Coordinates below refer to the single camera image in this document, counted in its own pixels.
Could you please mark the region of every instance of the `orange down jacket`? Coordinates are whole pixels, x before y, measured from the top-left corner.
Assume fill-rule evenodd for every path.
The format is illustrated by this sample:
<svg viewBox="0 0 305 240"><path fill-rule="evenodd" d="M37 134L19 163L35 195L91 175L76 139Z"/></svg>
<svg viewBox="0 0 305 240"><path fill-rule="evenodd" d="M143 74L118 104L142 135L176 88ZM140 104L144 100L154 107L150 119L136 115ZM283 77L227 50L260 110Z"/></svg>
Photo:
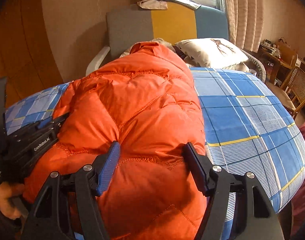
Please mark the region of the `orange down jacket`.
<svg viewBox="0 0 305 240"><path fill-rule="evenodd" d="M67 112L59 141L25 179L24 198L33 202L52 171L76 172L117 140L118 165L97 198L111 239L194 239L206 198L182 146L191 141L205 155L205 134L184 61L156 42L138 43L129 56L72 82L53 117ZM71 212L74 217L73 203Z"/></svg>

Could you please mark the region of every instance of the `blue plaid bedsheet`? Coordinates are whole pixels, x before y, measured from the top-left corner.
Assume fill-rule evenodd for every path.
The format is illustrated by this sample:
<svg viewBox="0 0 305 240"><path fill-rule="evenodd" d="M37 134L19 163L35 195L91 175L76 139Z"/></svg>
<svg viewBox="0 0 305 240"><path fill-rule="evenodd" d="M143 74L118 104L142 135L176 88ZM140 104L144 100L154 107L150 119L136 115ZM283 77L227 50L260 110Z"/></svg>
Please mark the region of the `blue plaid bedsheet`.
<svg viewBox="0 0 305 240"><path fill-rule="evenodd" d="M250 73L190 70L211 161L230 173L255 173L279 212L305 178L305 141L294 120L266 85ZM52 116L68 84L36 93L7 109L7 133ZM231 193L222 239L229 237L234 205Z"/></svg>

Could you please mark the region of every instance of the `human hand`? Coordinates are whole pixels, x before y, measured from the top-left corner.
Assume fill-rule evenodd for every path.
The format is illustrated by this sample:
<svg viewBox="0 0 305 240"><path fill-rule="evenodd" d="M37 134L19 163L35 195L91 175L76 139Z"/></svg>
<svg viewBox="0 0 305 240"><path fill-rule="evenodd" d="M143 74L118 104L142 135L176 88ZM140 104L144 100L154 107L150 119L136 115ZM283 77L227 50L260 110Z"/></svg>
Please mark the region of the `human hand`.
<svg viewBox="0 0 305 240"><path fill-rule="evenodd" d="M11 203L10 198L21 195L24 189L24 184L3 182L0 185L0 211L5 217L15 220L21 216L20 211Z"/></svg>

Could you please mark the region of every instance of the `jacket sleeve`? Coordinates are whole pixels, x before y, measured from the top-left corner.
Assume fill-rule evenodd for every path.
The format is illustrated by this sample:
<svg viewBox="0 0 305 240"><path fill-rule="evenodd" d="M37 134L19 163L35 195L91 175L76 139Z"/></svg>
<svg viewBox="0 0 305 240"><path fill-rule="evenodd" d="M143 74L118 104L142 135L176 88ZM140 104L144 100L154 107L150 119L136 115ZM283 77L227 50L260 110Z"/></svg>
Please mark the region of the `jacket sleeve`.
<svg viewBox="0 0 305 240"><path fill-rule="evenodd" d="M5 217L0 211L0 239L15 240L15 234L21 229L21 220Z"/></svg>

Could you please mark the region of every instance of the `headboard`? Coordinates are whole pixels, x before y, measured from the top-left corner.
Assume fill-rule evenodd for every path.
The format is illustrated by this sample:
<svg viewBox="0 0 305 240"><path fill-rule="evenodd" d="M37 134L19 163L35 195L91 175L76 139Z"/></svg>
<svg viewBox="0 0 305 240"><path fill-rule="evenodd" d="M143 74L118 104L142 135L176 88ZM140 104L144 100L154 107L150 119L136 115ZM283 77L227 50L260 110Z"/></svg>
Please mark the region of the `headboard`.
<svg viewBox="0 0 305 240"><path fill-rule="evenodd" d="M168 2L168 10L147 10L136 4L107 13L109 46L113 59L140 41L163 38L175 44L195 38L228 40L226 15L217 9L200 6L196 11Z"/></svg>

